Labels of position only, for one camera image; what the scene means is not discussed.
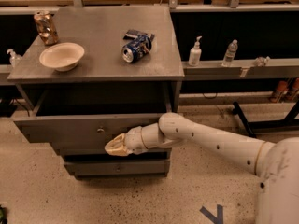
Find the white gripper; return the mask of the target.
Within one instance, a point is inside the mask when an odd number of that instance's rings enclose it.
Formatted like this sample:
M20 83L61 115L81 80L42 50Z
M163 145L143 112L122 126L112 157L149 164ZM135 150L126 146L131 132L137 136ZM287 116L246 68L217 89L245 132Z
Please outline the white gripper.
M129 154L141 154L150 149L167 149L178 146L182 139L167 138L157 123L145 127L135 127L127 134L121 133L105 145L105 151L111 156L125 157Z

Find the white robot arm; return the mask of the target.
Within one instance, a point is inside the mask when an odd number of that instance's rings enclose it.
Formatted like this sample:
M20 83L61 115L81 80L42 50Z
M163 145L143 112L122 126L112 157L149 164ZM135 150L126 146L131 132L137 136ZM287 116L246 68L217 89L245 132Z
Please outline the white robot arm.
M277 143L195 123L164 113L156 123L137 126L105 145L112 156L141 154L192 141L260 178L256 224L299 224L299 139Z

